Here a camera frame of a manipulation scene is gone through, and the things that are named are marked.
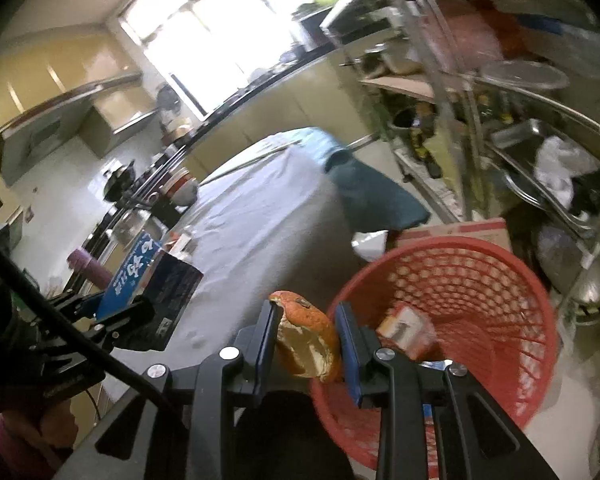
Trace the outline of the orange white carton box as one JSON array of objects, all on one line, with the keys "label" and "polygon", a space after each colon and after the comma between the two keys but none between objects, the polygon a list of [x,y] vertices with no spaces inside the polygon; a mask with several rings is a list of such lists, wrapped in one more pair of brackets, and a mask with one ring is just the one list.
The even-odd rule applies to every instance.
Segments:
[{"label": "orange white carton box", "polygon": [[421,310],[398,301],[387,313],[376,334],[384,344],[398,349],[412,361],[423,361],[434,352],[437,334],[434,324]]}]

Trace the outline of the orange peel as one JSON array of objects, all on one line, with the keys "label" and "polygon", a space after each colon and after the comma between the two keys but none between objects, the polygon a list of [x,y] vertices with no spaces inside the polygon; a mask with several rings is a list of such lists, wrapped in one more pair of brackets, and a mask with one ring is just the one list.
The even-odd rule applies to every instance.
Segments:
[{"label": "orange peel", "polygon": [[306,298],[276,290],[268,300],[282,309],[276,350],[291,375],[334,382],[341,375],[340,341],[334,323]]}]

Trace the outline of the blue carton box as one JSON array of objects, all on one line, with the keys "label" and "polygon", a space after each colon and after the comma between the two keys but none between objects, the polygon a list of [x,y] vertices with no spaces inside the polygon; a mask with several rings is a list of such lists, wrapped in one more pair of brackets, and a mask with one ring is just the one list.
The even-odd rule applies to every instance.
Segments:
[{"label": "blue carton box", "polygon": [[146,231],[137,235],[131,250],[102,295],[95,313],[98,322],[126,308],[160,250],[160,244]]}]

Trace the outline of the metal kitchen rack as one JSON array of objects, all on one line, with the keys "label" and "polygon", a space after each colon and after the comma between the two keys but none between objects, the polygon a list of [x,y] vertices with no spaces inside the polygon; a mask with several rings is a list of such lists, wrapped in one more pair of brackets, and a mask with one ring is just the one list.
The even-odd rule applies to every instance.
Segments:
[{"label": "metal kitchen rack", "polygon": [[434,108],[428,151],[456,198],[446,214],[512,214],[562,308],[600,315],[600,170],[572,180],[569,209],[535,179],[559,136],[600,162],[600,23],[583,0],[338,0],[323,23],[386,20],[406,75],[373,80]]}]

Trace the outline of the purple thermos bottle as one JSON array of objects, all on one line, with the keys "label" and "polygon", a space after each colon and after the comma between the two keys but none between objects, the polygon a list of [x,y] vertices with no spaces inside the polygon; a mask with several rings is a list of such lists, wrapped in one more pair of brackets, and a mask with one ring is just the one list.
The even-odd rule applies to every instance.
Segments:
[{"label": "purple thermos bottle", "polygon": [[112,280],[112,273],[83,247],[76,248],[68,255],[67,262],[70,269],[78,272],[100,290],[105,290]]}]

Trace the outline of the grey tablecloth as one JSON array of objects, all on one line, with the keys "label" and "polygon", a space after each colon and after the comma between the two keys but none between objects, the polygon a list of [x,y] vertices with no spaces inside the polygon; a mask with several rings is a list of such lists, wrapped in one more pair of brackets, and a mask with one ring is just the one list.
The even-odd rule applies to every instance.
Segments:
[{"label": "grey tablecloth", "polygon": [[361,267],[354,234],[429,220],[417,198],[320,128],[268,136],[231,163],[297,140],[201,187],[178,226],[193,237],[188,260],[204,277],[163,351],[117,349],[115,358],[139,373],[155,363],[171,370],[198,364],[257,322],[276,290],[325,309]]}]

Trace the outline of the red plastic basket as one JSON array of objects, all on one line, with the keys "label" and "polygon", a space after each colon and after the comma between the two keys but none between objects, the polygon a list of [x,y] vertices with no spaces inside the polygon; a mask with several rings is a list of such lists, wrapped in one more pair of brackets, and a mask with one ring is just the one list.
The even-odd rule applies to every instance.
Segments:
[{"label": "red plastic basket", "polygon": [[[384,344],[376,328],[398,302],[437,334],[423,361]],[[549,479],[524,434],[557,358],[553,307],[535,274],[498,245],[470,237],[416,240],[355,274],[328,308],[348,302],[374,332],[370,404],[344,376],[310,391],[329,437],[381,479]]]}]

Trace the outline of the black chopstick holder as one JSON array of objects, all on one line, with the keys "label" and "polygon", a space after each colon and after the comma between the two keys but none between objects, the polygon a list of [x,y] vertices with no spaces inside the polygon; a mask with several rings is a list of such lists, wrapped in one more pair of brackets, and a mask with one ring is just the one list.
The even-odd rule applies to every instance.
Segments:
[{"label": "black chopstick holder", "polygon": [[149,211],[169,230],[173,229],[182,218],[178,207],[163,195],[158,196],[149,207]]}]

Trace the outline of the stacked red white bowls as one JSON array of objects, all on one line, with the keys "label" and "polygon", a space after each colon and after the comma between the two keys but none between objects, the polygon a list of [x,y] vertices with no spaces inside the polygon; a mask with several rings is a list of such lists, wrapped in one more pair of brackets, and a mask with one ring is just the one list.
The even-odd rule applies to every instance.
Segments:
[{"label": "stacked red white bowls", "polygon": [[180,168],[160,188],[160,194],[175,206],[192,206],[198,196],[198,181],[186,168]]}]

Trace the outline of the long white stick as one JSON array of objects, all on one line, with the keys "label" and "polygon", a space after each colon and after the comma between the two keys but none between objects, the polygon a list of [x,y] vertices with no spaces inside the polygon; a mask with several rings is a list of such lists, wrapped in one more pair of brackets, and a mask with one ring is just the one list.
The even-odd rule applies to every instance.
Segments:
[{"label": "long white stick", "polygon": [[276,146],[276,148],[271,148],[270,150],[268,150],[260,155],[254,156],[253,158],[250,158],[235,167],[227,169],[227,170],[221,172],[220,174],[216,174],[215,176],[210,176],[208,178],[205,178],[201,182],[200,186],[208,185],[214,181],[217,181],[224,177],[227,177],[230,174],[234,174],[234,172],[236,172],[236,171],[248,168],[248,167],[252,166],[253,164],[255,164],[256,162],[260,162],[260,160],[262,160],[262,159],[266,159],[274,154],[278,154],[280,152],[286,151],[287,148],[291,148],[292,146],[298,145],[298,144],[300,144],[299,140]]}]

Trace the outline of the black wok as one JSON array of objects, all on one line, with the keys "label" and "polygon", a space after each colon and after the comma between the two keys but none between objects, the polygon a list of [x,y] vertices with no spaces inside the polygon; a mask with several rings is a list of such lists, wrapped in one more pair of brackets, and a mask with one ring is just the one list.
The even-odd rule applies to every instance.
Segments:
[{"label": "black wok", "polygon": [[117,203],[136,179],[134,160],[127,165],[115,169],[109,176],[104,187],[104,200]]}]

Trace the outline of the cardboard box on floor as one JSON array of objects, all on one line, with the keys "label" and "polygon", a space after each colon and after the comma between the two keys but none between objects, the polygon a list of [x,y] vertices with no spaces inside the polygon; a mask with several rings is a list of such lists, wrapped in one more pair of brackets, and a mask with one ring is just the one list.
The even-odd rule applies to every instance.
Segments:
[{"label": "cardboard box on floor", "polygon": [[506,222],[503,218],[493,218],[471,222],[439,224],[438,226],[422,226],[401,232],[394,241],[401,246],[414,240],[426,240],[431,237],[464,236],[484,240],[512,252]]}]

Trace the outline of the range hood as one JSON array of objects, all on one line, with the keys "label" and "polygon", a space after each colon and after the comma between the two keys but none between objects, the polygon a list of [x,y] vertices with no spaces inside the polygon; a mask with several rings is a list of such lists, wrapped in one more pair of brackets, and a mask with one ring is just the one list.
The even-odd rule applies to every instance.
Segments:
[{"label": "range hood", "polygon": [[0,173],[13,185],[27,171],[78,133],[94,99],[137,86],[141,72],[81,84],[44,101],[0,128]]}]

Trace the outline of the white plastic bag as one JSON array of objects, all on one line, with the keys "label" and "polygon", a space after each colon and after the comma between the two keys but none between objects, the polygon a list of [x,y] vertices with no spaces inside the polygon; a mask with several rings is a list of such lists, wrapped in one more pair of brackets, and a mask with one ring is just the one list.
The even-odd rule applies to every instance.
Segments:
[{"label": "white plastic bag", "polygon": [[535,155],[533,174],[558,202],[569,209],[576,177],[600,170],[600,162],[589,152],[559,136],[546,138]]}]

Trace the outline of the microwave oven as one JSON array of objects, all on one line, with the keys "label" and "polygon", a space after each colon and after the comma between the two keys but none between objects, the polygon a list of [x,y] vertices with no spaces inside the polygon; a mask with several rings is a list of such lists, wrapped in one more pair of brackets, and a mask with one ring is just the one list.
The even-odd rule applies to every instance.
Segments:
[{"label": "microwave oven", "polygon": [[331,10],[332,6],[318,6],[312,2],[303,3],[292,14],[297,29],[296,37],[307,51],[330,45],[322,23]]}]

